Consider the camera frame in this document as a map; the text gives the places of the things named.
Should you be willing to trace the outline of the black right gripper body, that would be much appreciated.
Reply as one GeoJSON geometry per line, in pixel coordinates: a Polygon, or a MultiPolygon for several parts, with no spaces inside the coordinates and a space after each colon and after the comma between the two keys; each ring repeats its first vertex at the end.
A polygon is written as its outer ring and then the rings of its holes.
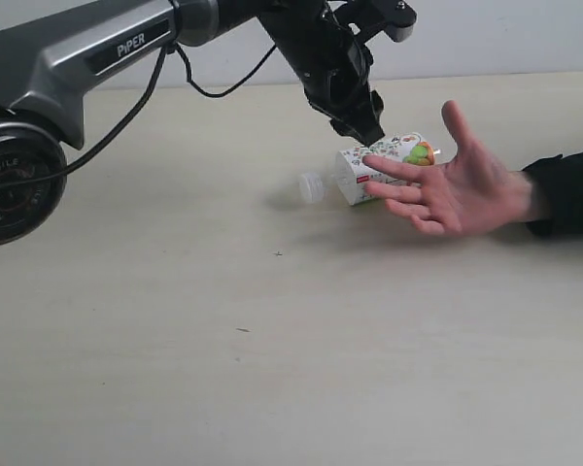
{"type": "Polygon", "coordinates": [[[366,52],[326,1],[276,1],[258,15],[258,21],[300,79],[315,110],[342,117],[371,91],[366,52]]]}

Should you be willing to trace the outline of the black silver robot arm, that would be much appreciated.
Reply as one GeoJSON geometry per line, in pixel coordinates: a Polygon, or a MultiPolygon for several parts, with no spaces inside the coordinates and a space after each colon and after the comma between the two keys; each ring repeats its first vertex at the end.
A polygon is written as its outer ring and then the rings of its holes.
{"type": "Polygon", "coordinates": [[[0,30],[0,246],[34,231],[57,207],[69,174],[137,116],[131,109],[91,148],[85,100],[145,57],[152,95],[171,54],[257,20],[334,130],[369,146],[383,104],[371,58],[325,1],[94,1],[0,30]]]}

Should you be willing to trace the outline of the person's open hand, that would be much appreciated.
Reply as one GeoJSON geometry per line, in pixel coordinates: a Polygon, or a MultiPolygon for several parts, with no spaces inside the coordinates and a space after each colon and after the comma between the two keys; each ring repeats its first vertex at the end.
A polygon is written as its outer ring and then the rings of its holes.
{"type": "Polygon", "coordinates": [[[363,163],[405,185],[369,182],[365,191],[382,199],[388,211],[432,236],[465,237],[493,232],[511,223],[545,220],[548,202],[537,184],[510,171],[484,147],[453,100],[443,123],[457,146],[444,164],[418,166],[367,155],[363,163]]]}

